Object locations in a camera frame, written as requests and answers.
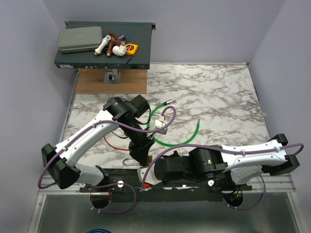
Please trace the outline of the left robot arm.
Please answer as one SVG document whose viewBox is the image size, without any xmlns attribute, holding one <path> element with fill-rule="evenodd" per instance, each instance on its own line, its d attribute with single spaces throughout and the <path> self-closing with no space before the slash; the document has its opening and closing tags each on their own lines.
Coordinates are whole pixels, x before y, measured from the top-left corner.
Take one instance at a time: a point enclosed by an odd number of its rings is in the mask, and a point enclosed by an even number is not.
<svg viewBox="0 0 311 233">
<path fill-rule="evenodd" d="M 102 192 L 108 185 L 108 174 L 100 166 L 79 164 L 80 158 L 97 142 L 117 128 L 121 128 L 130 139 L 129 154 L 141 166 L 148 163 L 148 153 L 154 140 L 148 130 L 139 125 L 137 119 L 150 109 L 147 100 L 137 95 L 130 101 L 111 98 L 103 109 L 82 129 L 69 139 L 41 149 L 44 172 L 48 172 L 54 184 L 66 189 L 75 183 L 90 184 Z"/>
</svg>

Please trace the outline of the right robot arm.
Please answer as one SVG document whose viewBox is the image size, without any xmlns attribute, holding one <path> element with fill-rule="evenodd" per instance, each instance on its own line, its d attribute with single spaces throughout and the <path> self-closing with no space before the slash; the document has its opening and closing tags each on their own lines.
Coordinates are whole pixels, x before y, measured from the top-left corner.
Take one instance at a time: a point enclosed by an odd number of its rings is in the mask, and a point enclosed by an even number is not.
<svg viewBox="0 0 311 233">
<path fill-rule="evenodd" d="M 303 144 L 289 144 L 284 134 L 278 134 L 267 142 L 248 146 L 188 144 L 188 155 L 180 155 L 171 147 L 157 157 L 140 174 L 141 185 L 157 185 L 186 179 L 194 183 L 206 182 L 218 188 L 217 180 L 235 190 L 250 179 L 268 173 L 278 176 L 290 173 L 300 166 L 297 155 Z"/>
</svg>

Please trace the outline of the brass padlock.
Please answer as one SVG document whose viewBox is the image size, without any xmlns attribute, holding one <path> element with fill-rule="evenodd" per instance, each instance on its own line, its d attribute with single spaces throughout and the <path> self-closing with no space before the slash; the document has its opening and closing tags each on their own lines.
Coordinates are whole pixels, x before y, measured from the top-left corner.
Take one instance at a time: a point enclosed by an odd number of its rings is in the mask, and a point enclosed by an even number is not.
<svg viewBox="0 0 311 233">
<path fill-rule="evenodd" d="M 152 156 L 148 156 L 146 165 L 142 165 L 139 162 L 137 162 L 135 159 L 128 157 L 122 161 L 122 164 L 124 166 L 148 166 L 152 162 L 152 160 L 153 160 Z"/>
</svg>

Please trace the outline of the white elbow fitting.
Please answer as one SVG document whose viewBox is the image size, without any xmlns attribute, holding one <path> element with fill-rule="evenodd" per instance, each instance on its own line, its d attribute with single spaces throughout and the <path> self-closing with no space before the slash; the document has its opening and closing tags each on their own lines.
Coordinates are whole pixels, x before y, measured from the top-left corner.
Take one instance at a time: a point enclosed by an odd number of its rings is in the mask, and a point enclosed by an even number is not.
<svg viewBox="0 0 311 233">
<path fill-rule="evenodd" d="M 123 45 L 115 45 L 112 49 L 112 52 L 114 55 L 116 56 L 124 56 L 126 54 L 127 51 L 127 47 L 123 46 Z"/>
</svg>

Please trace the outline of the red cable lock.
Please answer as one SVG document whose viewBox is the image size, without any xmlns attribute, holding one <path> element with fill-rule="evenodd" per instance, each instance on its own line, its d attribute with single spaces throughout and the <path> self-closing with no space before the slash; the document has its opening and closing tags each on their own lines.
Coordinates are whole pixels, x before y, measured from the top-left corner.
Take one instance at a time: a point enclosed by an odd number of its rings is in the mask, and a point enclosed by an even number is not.
<svg viewBox="0 0 311 233">
<path fill-rule="evenodd" d="M 121 150 L 121 151 L 129 151 L 129 149 L 125 146 L 122 139 L 120 139 L 117 142 L 112 141 L 110 138 L 104 137 L 104 141 L 106 142 L 106 144 L 115 149 L 115 150 Z"/>
</svg>

